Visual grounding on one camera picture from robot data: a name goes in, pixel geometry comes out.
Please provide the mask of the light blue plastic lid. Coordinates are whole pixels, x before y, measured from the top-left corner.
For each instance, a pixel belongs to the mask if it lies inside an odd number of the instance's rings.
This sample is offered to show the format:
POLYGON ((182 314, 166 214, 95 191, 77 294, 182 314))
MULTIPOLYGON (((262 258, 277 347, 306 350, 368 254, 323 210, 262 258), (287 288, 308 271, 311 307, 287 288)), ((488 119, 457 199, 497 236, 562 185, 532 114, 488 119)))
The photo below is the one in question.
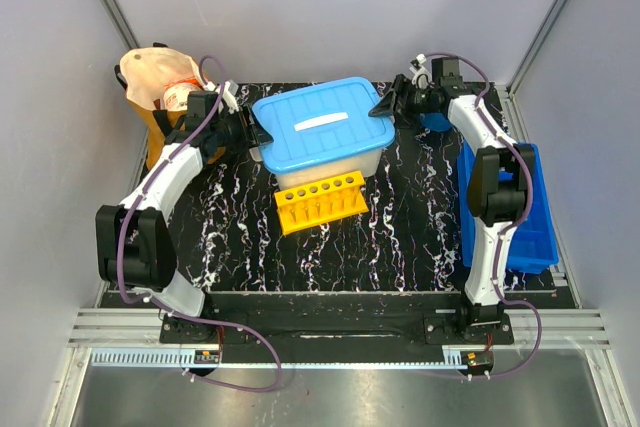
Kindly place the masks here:
POLYGON ((388 147, 395 127, 371 117, 380 96, 362 77, 349 77, 265 97, 252 106, 272 140, 260 147, 266 168, 290 174, 388 147))

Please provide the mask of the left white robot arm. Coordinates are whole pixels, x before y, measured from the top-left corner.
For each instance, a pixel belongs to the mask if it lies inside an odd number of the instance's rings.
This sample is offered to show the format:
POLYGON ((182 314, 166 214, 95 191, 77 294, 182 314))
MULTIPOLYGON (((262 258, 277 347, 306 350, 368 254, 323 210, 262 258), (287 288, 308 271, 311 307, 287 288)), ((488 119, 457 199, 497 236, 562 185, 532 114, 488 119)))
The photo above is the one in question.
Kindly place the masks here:
POLYGON ((272 142, 250 108, 236 99, 237 86, 196 90, 175 123, 157 111, 165 132, 160 157, 140 184, 119 204, 102 206, 95 218, 99 275, 118 287, 127 304, 153 302, 183 317, 182 331, 195 342, 211 339, 215 316, 205 295, 178 270, 168 229, 186 187, 218 150, 246 152, 272 142))

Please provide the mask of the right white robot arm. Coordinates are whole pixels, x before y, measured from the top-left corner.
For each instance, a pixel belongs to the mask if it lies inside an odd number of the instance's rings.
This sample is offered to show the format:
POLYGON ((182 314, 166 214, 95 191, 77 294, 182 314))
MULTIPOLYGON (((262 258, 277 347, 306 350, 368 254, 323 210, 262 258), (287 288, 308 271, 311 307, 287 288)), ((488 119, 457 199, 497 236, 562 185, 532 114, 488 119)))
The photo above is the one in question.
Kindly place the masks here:
POLYGON ((474 92, 466 85, 460 71, 464 61, 444 52, 417 55, 411 62, 412 75, 397 75, 369 114, 374 118, 439 114, 474 152, 467 186, 475 223, 474 251, 454 327, 460 339, 476 343, 504 316, 508 253, 532 208, 536 154, 491 116, 484 101, 486 89, 474 92))

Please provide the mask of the white plastic tub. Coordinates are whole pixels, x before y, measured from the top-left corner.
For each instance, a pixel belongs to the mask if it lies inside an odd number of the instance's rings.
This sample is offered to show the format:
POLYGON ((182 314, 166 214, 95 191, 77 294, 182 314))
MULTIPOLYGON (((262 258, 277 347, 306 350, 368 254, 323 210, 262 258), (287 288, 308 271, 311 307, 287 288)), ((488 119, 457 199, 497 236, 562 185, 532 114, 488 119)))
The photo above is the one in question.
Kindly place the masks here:
POLYGON ((383 150, 391 144, 324 147, 320 141, 306 145, 300 139, 276 139, 250 148, 249 153, 256 163, 262 163, 275 176, 279 189, 285 190, 352 171, 370 177, 378 169, 383 150))

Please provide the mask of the yellow test tube rack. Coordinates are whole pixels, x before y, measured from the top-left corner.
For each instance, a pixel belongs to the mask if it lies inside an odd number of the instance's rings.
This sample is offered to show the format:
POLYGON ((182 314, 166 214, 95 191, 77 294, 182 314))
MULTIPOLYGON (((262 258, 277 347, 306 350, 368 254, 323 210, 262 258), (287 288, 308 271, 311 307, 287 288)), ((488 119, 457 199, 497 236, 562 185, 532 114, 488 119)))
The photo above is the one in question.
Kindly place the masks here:
POLYGON ((362 193, 365 178, 352 171, 278 191, 274 194, 284 235, 368 211, 362 193))

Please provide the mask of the white orange bottle in bag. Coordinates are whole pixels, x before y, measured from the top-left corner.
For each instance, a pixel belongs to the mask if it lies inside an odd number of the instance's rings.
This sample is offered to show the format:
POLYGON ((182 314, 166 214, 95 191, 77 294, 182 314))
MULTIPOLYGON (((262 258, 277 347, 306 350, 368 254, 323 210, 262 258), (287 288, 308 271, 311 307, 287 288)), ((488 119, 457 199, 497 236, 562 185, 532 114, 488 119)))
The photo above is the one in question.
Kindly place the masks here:
POLYGON ((167 111, 184 111, 187 109, 189 94, 202 90, 202 84, 195 77, 168 84, 162 100, 164 109, 167 111))

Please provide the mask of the brown canvas tote bag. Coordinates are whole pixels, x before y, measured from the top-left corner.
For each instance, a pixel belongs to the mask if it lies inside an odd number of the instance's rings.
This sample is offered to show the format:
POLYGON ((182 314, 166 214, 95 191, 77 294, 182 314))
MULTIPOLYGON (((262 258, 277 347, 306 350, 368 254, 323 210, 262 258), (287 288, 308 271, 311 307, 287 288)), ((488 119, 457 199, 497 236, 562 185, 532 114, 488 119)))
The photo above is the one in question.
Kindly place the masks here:
POLYGON ((178 131, 176 141, 182 143, 205 118, 201 114, 188 122, 188 105, 184 111, 165 110, 162 100, 166 86, 192 77, 202 84, 202 91, 214 92, 219 85, 205 73, 201 61, 161 43, 130 50, 116 64, 114 74, 126 100, 147 127, 148 170, 159 162, 164 146, 173 142, 171 134, 178 131))

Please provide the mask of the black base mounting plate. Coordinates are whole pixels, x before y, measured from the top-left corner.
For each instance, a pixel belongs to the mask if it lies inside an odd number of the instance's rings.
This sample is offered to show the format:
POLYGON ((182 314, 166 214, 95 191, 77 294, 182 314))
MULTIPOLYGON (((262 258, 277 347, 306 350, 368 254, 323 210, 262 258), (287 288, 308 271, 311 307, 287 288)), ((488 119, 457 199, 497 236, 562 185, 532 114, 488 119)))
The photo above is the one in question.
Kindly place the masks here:
POLYGON ((464 327, 459 293, 215 293, 207 317, 227 322, 222 334, 211 325, 171 319, 152 309, 131 309, 125 338, 108 344, 196 347, 222 344, 224 361, 257 366, 275 355, 283 365, 341 368, 357 364, 409 366, 440 362, 445 347, 480 350, 541 348, 538 315, 506 310, 500 321, 464 327))

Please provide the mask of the dark blue divided tray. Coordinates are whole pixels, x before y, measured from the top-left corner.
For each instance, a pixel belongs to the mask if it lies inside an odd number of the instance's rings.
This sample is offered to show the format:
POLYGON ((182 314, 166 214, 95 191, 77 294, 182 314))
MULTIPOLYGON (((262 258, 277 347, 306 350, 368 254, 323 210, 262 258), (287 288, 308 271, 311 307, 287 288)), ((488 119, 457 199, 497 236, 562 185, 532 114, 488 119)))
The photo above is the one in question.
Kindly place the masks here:
MULTIPOLYGON (((518 227, 513 236, 507 259, 509 270, 526 274, 540 274, 559 261, 544 172, 536 144, 533 144, 533 149, 536 153, 533 204, 527 220, 518 227)), ((475 223, 467 202, 467 187, 474 160, 475 156, 471 147, 464 141, 457 159, 457 172, 462 262, 467 268, 472 265, 475 247, 475 223)))

